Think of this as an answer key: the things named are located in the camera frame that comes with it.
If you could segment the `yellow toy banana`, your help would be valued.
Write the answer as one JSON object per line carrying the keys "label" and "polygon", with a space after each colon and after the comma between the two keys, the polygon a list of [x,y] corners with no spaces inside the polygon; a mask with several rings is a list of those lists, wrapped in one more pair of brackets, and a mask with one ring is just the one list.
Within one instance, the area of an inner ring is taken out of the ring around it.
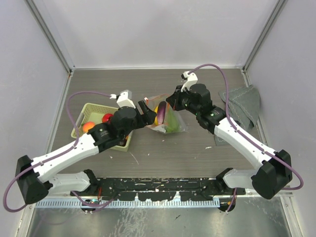
{"label": "yellow toy banana", "polygon": [[154,124],[157,126],[157,125],[159,125],[159,122],[158,122],[158,106],[155,107],[154,112],[156,113]]}

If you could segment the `purple toy eggplant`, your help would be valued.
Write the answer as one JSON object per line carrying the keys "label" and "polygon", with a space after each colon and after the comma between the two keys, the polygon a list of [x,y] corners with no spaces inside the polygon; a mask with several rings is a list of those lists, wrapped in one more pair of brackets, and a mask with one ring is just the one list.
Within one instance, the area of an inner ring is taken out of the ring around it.
{"label": "purple toy eggplant", "polygon": [[166,111],[166,105],[167,103],[165,101],[161,101],[159,105],[157,106],[157,125],[163,124],[164,117],[165,117],[165,111]]}

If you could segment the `clear orange zip bag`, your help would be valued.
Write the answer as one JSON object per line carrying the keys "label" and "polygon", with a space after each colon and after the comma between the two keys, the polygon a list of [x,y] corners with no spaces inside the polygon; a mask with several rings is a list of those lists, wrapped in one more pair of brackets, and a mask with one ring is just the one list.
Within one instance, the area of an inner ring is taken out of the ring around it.
{"label": "clear orange zip bag", "polygon": [[177,111],[167,103],[168,94],[153,97],[145,97],[146,105],[157,115],[152,125],[147,128],[163,134],[180,133],[188,130],[185,122]]}

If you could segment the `green toy leaves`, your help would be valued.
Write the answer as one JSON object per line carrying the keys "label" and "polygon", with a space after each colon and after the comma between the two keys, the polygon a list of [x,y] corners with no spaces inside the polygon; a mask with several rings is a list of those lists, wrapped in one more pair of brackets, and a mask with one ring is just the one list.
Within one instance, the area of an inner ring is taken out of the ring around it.
{"label": "green toy leaves", "polygon": [[168,110],[165,116],[166,133],[176,133],[181,131],[181,124],[178,114],[173,110]]}

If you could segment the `red toy apple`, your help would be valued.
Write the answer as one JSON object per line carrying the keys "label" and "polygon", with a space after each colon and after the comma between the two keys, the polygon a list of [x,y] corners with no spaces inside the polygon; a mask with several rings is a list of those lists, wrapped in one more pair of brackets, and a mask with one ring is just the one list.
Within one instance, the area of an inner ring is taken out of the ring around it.
{"label": "red toy apple", "polygon": [[110,113],[104,114],[102,117],[102,123],[109,122],[112,117],[113,117],[113,114],[110,114]]}

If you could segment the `orange toy peach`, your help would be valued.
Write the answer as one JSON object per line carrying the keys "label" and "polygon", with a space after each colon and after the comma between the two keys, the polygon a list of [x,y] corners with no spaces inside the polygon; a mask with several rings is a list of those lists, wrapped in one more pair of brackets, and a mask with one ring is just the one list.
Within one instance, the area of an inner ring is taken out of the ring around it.
{"label": "orange toy peach", "polygon": [[95,126],[95,123],[92,122],[92,121],[89,121],[87,123],[85,123],[83,126],[82,126],[82,131],[83,133],[87,133],[90,129],[92,129],[93,127]]}

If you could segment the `green plastic basket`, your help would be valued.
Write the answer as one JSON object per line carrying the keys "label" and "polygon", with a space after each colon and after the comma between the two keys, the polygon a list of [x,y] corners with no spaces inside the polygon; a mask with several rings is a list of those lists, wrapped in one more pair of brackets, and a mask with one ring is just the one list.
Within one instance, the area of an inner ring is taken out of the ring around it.
{"label": "green plastic basket", "polygon": [[[93,103],[86,103],[84,107],[82,108],[77,121],[76,121],[76,126],[79,129],[79,135],[83,135],[83,130],[82,127],[84,124],[87,122],[93,122],[95,124],[99,124],[102,122],[102,118],[105,114],[114,114],[118,108],[116,107],[109,107],[109,106],[104,106],[104,105],[98,105],[98,104],[93,104]],[[129,148],[129,144],[131,141],[132,137],[131,132],[127,138],[124,140],[122,145],[117,145],[112,147],[112,150],[117,150],[121,152],[127,152]]]}

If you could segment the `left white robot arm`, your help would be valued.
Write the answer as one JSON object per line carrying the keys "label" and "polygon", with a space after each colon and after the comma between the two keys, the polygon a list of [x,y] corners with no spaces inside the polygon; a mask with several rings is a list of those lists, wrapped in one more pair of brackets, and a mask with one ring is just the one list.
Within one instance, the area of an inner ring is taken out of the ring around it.
{"label": "left white robot arm", "polygon": [[156,113],[139,101],[140,108],[119,108],[106,123],[99,123],[78,140],[49,154],[30,159],[18,159],[17,184],[25,204],[33,204],[48,194],[62,192],[84,192],[95,195],[99,180],[90,170],[75,174],[60,174],[66,167],[120,144],[132,131],[154,123]]}

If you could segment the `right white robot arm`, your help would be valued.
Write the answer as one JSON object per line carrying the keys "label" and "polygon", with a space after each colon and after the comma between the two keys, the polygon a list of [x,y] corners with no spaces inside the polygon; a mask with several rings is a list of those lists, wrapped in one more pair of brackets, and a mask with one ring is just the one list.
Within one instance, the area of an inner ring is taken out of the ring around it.
{"label": "right white robot arm", "polygon": [[226,195],[234,188],[254,189],[261,197],[271,199],[292,180],[288,152],[274,151],[229,120],[223,109],[213,105],[204,84],[195,84],[184,91],[181,88],[177,86],[167,97],[171,108],[194,114],[202,128],[228,142],[253,166],[250,170],[227,168],[217,175],[216,187],[221,194]]}

